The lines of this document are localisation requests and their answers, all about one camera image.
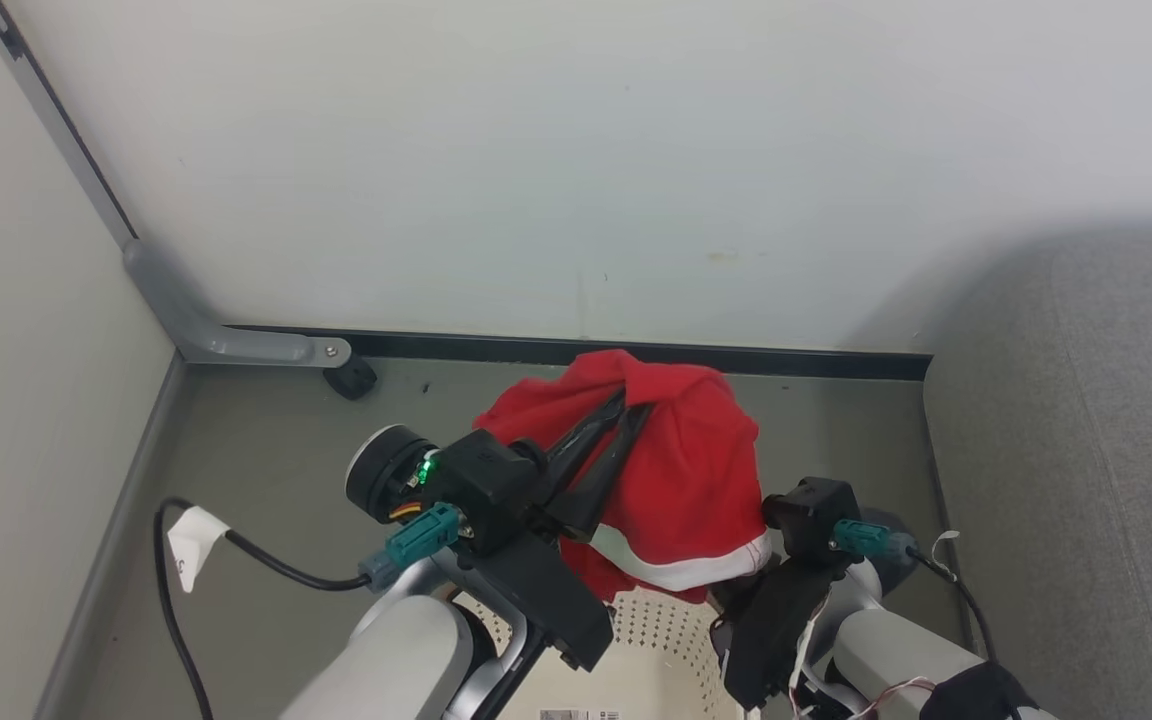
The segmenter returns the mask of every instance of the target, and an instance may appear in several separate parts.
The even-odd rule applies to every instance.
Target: teal connector
[[[391,536],[385,550],[359,562],[358,569],[370,575],[367,588],[372,592],[384,592],[403,570],[456,541],[460,530],[461,514],[456,507],[435,502]]]
[[[446,502],[435,502],[385,541],[385,553],[401,569],[424,560],[456,541],[461,514]]]
[[[833,541],[838,543],[838,550],[865,558],[879,558],[887,552],[888,536],[890,530],[887,528],[856,520],[839,520],[833,528]]]

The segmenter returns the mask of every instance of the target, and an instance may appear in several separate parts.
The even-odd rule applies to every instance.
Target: gray wall trim
[[[0,0],[0,56],[12,70],[41,126],[69,165],[96,214],[123,251],[123,264],[141,296],[189,363],[223,365],[301,365],[339,367],[349,361],[342,338],[305,338],[291,333],[238,331],[225,327],[195,291],[179,281],[180,273],[138,238],[131,220],[96,164],[78,127],[65,111],[41,65],[29,50],[12,13]]]
[[[94,669],[97,647],[100,646],[113,621],[114,594],[126,583],[128,559],[136,548],[136,539],[146,537],[147,509],[154,505],[159,488],[147,483],[147,470],[154,461],[157,446],[165,430],[170,426],[173,407],[177,406],[184,387],[187,364],[179,353],[172,356],[168,372],[162,379],[154,410],[141,434],[141,446],[132,455],[122,492],[119,493],[109,524],[105,528],[100,550],[96,552],[88,583],[78,597],[77,609],[69,621],[55,664],[51,667],[47,684],[35,711],[36,720],[69,720],[78,715],[78,707],[88,694]]]
[[[78,134],[78,128],[74,126],[69,114],[65,113],[63,106],[51,83],[41,71],[29,44],[20,32],[20,28],[12,18],[12,14],[6,10],[0,0],[0,55],[12,69],[12,76],[17,81],[20,91],[33,106],[35,114],[41,120],[41,127],[47,129],[47,135],[60,150],[60,156],[69,165],[70,172],[78,180],[83,192],[88,194],[96,214],[100,215],[105,227],[109,229],[109,235],[119,247],[127,245],[136,238],[131,220],[127,218],[123,206],[119,204],[109,183],[105,181],[104,174],[96,165],[96,159],[88,151],[86,143]]]

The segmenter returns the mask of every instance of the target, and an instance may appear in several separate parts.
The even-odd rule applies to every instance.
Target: white tag
[[[938,544],[941,544],[942,539],[954,539],[958,537],[958,535],[960,532],[957,532],[957,530],[945,530],[945,532],[940,533],[940,536],[937,537],[935,541],[932,543],[932,560],[940,562],[940,559],[937,559],[937,546]]]
[[[172,543],[172,555],[177,561],[180,586],[184,592],[194,591],[194,579],[202,570],[202,561],[207,559],[217,538],[228,529],[229,525],[221,523],[211,511],[196,506],[180,515],[168,530],[168,543]]]

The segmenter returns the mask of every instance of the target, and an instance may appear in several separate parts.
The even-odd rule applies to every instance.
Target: orange wire
[[[394,511],[391,511],[389,520],[399,518],[399,516],[402,515],[410,515],[412,514],[412,511],[420,511],[419,502],[408,502],[407,505],[400,505],[399,507],[396,507],[396,509],[394,509]]]

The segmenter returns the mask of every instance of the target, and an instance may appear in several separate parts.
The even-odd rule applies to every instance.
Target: white label
[[[937,546],[938,544],[941,544],[942,539],[956,539],[958,535],[960,532],[957,532],[957,530],[945,530],[945,532],[940,533],[935,541],[932,543],[932,560],[940,562],[940,560],[937,560]]]
[[[620,710],[541,710],[538,720],[626,720]]]
[[[168,543],[172,544],[172,555],[180,574],[180,588],[184,592],[194,591],[194,579],[202,570],[202,562],[207,559],[211,546],[228,529],[229,525],[221,523],[211,511],[191,507],[168,530]]]

